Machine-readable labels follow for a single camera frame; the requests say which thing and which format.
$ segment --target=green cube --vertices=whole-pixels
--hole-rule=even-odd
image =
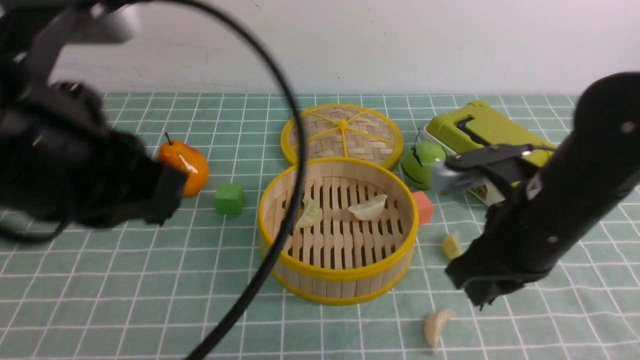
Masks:
[[[240,215],[244,206],[244,188],[238,184],[220,184],[215,198],[218,214]]]

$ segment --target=bamboo steamer lid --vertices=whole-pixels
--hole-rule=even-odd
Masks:
[[[355,158],[392,170],[402,156],[402,132],[375,110],[331,104],[309,108],[301,115],[307,130],[309,160]],[[280,145],[287,162],[297,164],[299,143],[293,119],[282,130]]]

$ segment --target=pink block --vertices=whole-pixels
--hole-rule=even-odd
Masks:
[[[418,206],[418,223],[420,225],[428,224],[433,218],[433,203],[424,192],[413,193],[413,200]]]

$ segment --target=yellow steamer rim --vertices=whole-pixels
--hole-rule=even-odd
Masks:
[[[354,158],[387,170],[402,156],[402,132],[391,119],[362,106],[330,104],[302,112],[308,134],[309,159]],[[298,163],[298,138],[293,119],[280,136],[282,154],[290,165]]]
[[[291,167],[276,177],[260,200],[263,258],[289,206],[296,172]],[[379,194],[387,194],[387,203],[373,221],[356,220],[348,210]],[[323,219],[289,234],[271,273],[284,288],[312,302],[351,305],[384,295],[404,277],[417,237],[418,209],[398,177],[364,160],[316,159],[308,164],[307,197],[320,205]]]

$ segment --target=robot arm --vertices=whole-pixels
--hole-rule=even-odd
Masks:
[[[634,191],[640,182],[639,114],[640,73],[615,74],[582,94],[573,131],[542,167],[522,159],[534,150],[530,145],[498,145],[432,168],[436,191],[474,184],[482,176],[506,199],[488,209],[484,233],[445,270],[475,306],[547,276]]]
[[[110,129],[97,92],[49,83],[62,47],[95,16],[91,6],[10,9],[0,18],[0,205],[60,226],[41,237],[0,227],[0,236],[33,243],[72,222],[162,224],[180,205],[186,175]]]

